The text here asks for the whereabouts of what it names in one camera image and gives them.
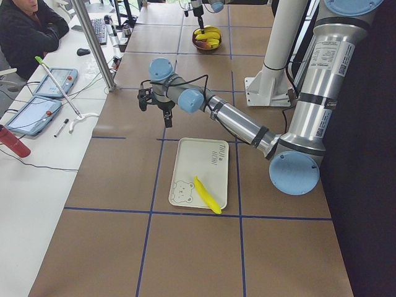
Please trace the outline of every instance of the computer mouse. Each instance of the computer mouse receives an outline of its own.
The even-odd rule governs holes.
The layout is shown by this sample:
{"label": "computer mouse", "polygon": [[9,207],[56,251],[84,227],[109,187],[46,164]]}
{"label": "computer mouse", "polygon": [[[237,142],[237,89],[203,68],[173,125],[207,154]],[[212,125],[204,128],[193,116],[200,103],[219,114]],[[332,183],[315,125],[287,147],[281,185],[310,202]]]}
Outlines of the computer mouse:
{"label": "computer mouse", "polygon": [[79,48],[77,50],[77,55],[78,56],[84,56],[84,55],[90,54],[90,53],[91,53],[91,51],[89,49],[87,49],[87,48]]}

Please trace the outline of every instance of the green tip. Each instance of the green tip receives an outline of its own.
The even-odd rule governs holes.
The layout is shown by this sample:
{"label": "green tip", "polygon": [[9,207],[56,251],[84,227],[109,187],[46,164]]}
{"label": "green tip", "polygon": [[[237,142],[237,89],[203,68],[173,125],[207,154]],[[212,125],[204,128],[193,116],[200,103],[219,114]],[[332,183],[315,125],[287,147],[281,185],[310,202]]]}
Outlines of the green tip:
{"label": "green tip", "polygon": [[41,65],[43,64],[43,59],[39,56],[35,56],[36,61]]}

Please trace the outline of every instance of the tiled table surface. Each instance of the tiled table surface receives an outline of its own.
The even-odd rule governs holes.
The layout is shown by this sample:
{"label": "tiled table surface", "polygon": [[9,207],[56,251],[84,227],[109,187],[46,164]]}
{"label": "tiled table surface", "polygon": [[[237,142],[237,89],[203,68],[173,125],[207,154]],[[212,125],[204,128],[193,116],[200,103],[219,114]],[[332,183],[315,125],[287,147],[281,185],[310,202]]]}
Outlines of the tiled table surface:
{"label": "tiled table surface", "polygon": [[[267,6],[204,14],[220,26],[210,54],[178,4],[143,8],[30,296],[352,296],[321,184],[304,196],[276,190],[263,154],[203,113],[137,104],[157,57],[282,133],[278,108],[247,108],[243,79],[262,67],[273,22]],[[178,140],[230,145],[228,205],[221,215],[168,202]]]}

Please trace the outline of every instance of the black keyboard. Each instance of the black keyboard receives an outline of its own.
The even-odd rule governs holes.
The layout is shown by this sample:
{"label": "black keyboard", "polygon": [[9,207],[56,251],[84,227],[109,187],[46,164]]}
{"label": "black keyboard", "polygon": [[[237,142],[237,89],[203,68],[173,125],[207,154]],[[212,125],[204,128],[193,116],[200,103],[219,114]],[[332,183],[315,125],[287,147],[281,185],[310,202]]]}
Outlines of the black keyboard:
{"label": "black keyboard", "polygon": [[100,45],[107,44],[107,31],[105,21],[103,19],[92,19],[91,20],[93,31],[97,36]]}

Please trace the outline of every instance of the red cylinder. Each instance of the red cylinder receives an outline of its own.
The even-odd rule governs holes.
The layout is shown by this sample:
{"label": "red cylinder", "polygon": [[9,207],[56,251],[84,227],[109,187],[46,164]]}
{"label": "red cylinder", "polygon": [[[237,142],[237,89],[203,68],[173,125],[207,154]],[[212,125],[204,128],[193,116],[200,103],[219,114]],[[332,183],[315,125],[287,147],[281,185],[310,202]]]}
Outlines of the red cylinder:
{"label": "red cylinder", "polygon": [[4,143],[5,146],[9,147],[21,158],[30,155],[30,149],[3,125],[0,125],[0,142]]}

